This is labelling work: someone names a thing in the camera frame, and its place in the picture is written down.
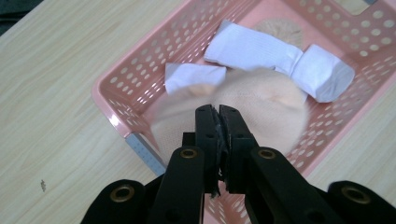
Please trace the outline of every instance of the metal screw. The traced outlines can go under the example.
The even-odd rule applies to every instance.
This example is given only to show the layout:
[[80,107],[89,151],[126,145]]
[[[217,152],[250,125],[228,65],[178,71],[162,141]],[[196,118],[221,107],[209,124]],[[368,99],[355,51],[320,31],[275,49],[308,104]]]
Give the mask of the metal screw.
[[124,203],[134,197],[134,188],[130,185],[121,185],[113,189],[110,199],[115,203]]
[[273,152],[269,149],[262,149],[259,151],[259,156],[261,156],[265,159],[271,160],[276,157],[276,154],[275,154],[275,152]]
[[352,186],[343,186],[341,192],[352,202],[361,204],[368,204],[371,202],[370,197],[366,193]]
[[196,150],[189,149],[189,148],[183,149],[180,152],[180,156],[184,159],[192,159],[192,158],[196,157],[197,155],[198,155],[198,153]]

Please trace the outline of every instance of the basket hole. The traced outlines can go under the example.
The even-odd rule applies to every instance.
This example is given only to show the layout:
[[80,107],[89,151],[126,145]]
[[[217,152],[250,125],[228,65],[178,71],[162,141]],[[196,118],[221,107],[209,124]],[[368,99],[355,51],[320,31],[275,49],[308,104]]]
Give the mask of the basket hole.
[[310,151],[305,154],[306,157],[311,157],[314,154],[314,151]]
[[340,29],[340,28],[335,28],[332,32],[333,32],[335,35],[340,35],[340,34],[341,34],[341,29]]
[[378,35],[381,35],[381,31],[379,29],[374,29],[374,30],[372,30],[371,34],[373,36],[378,36]]
[[377,10],[373,13],[374,19],[381,19],[384,16],[384,12],[381,10]]
[[367,55],[369,55],[369,53],[367,51],[365,51],[365,50],[362,50],[360,52],[360,55],[361,55],[361,57],[366,57]]
[[361,43],[367,43],[367,42],[369,42],[369,40],[370,40],[370,38],[367,37],[367,36],[362,36],[361,37]]
[[370,46],[370,50],[372,50],[372,51],[379,50],[379,46],[378,45],[371,45]]
[[326,135],[326,136],[329,136],[329,135],[331,135],[332,133],[334,133],[334,130],[329,130],[329,131],[327,131],[327,132],[325,133],[325,135]]
[[308,12],[309,12],[309,13],[315,12],[315,8],[314,8],[314,7],[309,7],[309,8],[308,8]]
[[317,136],[320,136],[321,134],[323,134],[323,130],[317,131]]
[[128,71],[128,67],[124,67],[121,69],[120,73],[125,74]]
[[142,52],[140,52],[140,54],[141,54],[141,55],[145,55],[145,54],[148,53],[148,51],[149,51],[148,49],[143,49]]
[[384,75],[386,75],[387,73],[389,73],[389,70],[382,72],[382,73],[380,74],[380,76],[384,76]]
[[146,57],[146,63],[148,63],[149,61],[151,61],[152,57],[151,55],[149,55],[148,57]]
[[369,21],[362,21],[361,22],[361,27],[367,28],[370,27],[371,23]]
[[241,217],[245,217],[247,214],[248,214],[247,210],[244,210],[244,211],[241,213]]
[[379,66],[375,69],[375,71],[381,70],[381,69],[383,69],[384,67],[385,67],[385,65],[379,65]]
[[324,126],[329,126],[329,125],[331,125],[332,124],[332,120],[329,120],[329,121],[327,121],[325,124],[324,124]]
[[324,140],[320,140],[320,141],[317,142],[316,146],[320,147],[321,145],[323,145],[323,143],[324,143]]
[[183,29],[186,29],[188,25],[189,23],[185,21],[181,27],[183,27]]
[[395,21],[393,21],[393,20],[384,21],[384,26],[385,26],[386,28],[391,28],[391,27],[393,27],[394,25],[395,25]]
[[317,20],[318,20],[318,21],[323,20],[323,15],[322,15],[322,14],[318,14],[318,15],[317,15]]
[[137,63],[137,58],[131,60],[131,64],[132,64],[132,65],[134,65],[134,64],[136,64],[136,63]]
[[352,49],[358,49],[358,48],[359,48],[359,44],[353,43],[353,44],[350,45],[350,47],[351,47]]
[[167,31],[163,31],[163,32],[161,33],[161,37],[162,37],[162,38],[166,37],[167,35],[168,35],[168,32],[167,32]]
[[161,47],[157,47],[154,52],[159,53],[160,51],[161,51]]
[[350,24],[349,21],[342,21],[341,22],[341,26],[344,27],[344,28],[349,27],[349,24]]
[[381,39],[381,43],[384,44],[384,45],[388,45],[391,42],[392,42],[392,40],[390,38],[388,38],[388,37],[384,37],[384,38]]
[[111,83],[111,84],[115,83],[115,82],[117,81],[117,79],[118,79],[117,77],[111,78],[111,79],[110,79],[110,83]]
[[343,40],[344,42],[349,42],[350,37],[347,36],[347,35],[344,35],[344,36],[342,37],[342,40]]
[[393,58],[393,56],[389,56],[388,58],[386,58],[386,59],[384,60],[384,62],[386,63],[386,62],[390,61],[392,58]]
[[324,25],[325,25],[326,27],[332,27],[332,22],[331,22],[331,21],[325,21],[325,22],[324,22]]
[[157,45],[157,43],[158,43],[158,40],[153,40],[152,42],[151,42],[151,46],[152,47],[155,47],[156,45]]
[[358,29],[352,29],[352,30],[350,30],[350,33],[352,34],[352,35],[358,35],[359,34],[359,30]]
[[126,76],[127,79],[131,79],[134,76],[133,73],[128,74],[128,76]]
[[332,10],[332,8],[329,7],[329,6],[325,6],[325,7],[323,8],[323,11],[325,11],[325,12],[330,12],[331,10]]
[[299,163],[297,163],[297,168],[300,168],[300,167],[302,167],[304,165],[304,162],[303,161],[300,161]]
[[306,6],[306,0],[300,0],[300,7]]
[[306,143],[306,139],[300,142],[300,146]]

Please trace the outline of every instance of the pink plastic basket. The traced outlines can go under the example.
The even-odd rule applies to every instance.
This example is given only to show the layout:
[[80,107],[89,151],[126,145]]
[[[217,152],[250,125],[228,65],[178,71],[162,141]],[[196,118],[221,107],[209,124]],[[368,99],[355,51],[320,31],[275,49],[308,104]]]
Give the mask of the pink plastic basket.
[[[150,133],[150,107],[164,94],[165,64],[205,63],[207,45],[222,20],[252,27],[270,18],[287,18],[304,30],[304,48],[317,44],[356,70],[339,99],[318,104],[308,98],[310,120],[300,143],[287,156],[307,175],[373,102],[396,80],[396,2],[376,1],[352,16],[331,0],[190,0],[144,37],[97,79],[92,96],[120,133]],[[249,223],[243,197],[223,192],[205,199],[208,223]]]

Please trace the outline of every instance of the wood grain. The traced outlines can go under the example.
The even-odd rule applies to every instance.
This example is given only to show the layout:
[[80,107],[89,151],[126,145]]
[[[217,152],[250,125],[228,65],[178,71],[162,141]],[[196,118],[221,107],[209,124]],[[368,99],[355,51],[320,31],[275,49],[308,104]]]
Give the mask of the wood grain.
[[[107,184],[154,174],[91,98],[93,82],[173,1],[44,1],[0,37],[2,223],[79,223]],[[308,177],[350,179],[396,204],[396,88]]]

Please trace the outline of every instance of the table surface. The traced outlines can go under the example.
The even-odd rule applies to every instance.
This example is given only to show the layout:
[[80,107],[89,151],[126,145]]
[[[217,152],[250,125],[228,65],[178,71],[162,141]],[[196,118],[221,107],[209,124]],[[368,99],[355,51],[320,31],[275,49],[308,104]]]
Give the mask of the table surface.
[[[109,183],[155,175],[91,98],[93,82],[182,1],[44,1],[0,37],[2,223],[79,223]],[[396,205],[396,87],[307,177]]]

